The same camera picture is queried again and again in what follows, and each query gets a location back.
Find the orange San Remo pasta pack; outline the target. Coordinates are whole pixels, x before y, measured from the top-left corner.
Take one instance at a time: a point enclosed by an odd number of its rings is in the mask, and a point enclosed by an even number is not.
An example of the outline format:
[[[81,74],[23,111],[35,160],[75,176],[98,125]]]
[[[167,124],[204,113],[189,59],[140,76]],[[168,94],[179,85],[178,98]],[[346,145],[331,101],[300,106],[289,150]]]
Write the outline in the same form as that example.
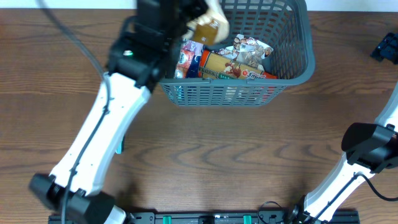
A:
[[[198,76],[200,78],[225,80],[277,79],[270,73],[227,59],[208,50],[205,50],[201,56]]]

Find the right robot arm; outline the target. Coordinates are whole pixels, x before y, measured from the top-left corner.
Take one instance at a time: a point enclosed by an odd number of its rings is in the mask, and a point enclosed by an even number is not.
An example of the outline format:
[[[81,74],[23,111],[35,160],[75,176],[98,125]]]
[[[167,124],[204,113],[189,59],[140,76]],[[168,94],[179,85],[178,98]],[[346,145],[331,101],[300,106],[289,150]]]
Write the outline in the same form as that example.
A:
[[[341,159],[322,183],[303,197],[287,223],[328,223],[338,207],[384,169],[397,167],[397,92],[373,123],[353,123],[341,143]]]

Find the teal snack bar wrapper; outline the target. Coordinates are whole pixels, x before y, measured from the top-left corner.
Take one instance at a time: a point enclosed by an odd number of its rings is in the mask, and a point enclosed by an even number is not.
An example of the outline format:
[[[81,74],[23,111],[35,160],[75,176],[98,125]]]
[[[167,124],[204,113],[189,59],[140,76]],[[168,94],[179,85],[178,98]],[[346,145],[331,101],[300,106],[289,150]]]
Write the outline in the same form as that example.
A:
[[[121,142],[119,143],[119,145],[115,151],[116,154],[122,154],[122,152],[124,151],[124,142],[125,142],[125,137],[123,137]]]

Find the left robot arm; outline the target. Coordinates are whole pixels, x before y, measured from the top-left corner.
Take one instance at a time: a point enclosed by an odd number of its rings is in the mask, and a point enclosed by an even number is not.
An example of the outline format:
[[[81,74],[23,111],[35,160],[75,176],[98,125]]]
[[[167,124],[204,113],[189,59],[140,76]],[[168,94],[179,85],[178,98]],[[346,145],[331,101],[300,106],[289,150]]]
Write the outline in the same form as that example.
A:
[[[102,191],[111,160],[135,116],[166,73],[173,73],[188,23],[210,4],[197,0],[139,1],[126,18],[103,67],[43,1],[42,12],[75,44],[101,77],[98,95],[74,142],[50,174],[30,190],[61,223],[124,223],[126,212]]]

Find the white brown snack bag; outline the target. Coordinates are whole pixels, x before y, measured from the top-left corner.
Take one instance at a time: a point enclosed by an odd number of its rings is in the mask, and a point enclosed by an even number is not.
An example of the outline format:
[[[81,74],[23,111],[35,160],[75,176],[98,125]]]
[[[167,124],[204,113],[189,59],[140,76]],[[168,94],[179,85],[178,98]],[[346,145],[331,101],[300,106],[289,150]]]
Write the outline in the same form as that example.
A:
[[[234,38],[232,46],[215,50],[215,53],[264,71],[264,67],[262,65],[263,60],[270,56],[273,51],[274,49],[270,45],[267,45],[260,40],[238,34]]]

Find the Kleenex tissue multipack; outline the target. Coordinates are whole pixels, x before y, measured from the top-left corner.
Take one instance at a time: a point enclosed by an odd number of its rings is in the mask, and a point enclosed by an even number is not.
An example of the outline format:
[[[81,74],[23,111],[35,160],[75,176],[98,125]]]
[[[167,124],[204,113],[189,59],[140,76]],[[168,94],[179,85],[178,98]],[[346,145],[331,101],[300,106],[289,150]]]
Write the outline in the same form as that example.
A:
[[[198,69],[204,45],[183,39],[174,78],[198,78]]]

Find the beige snack bag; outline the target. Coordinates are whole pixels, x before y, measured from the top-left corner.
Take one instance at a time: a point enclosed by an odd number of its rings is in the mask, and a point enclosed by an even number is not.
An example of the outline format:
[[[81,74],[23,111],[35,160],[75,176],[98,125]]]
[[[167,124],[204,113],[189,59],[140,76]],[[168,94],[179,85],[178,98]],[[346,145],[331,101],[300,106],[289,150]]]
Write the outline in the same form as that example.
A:
[[[229,22],[218,0],[197,1],[204,13],[187,23],[188,30],[182,37],[204,45],[216,45],[229,36]]]

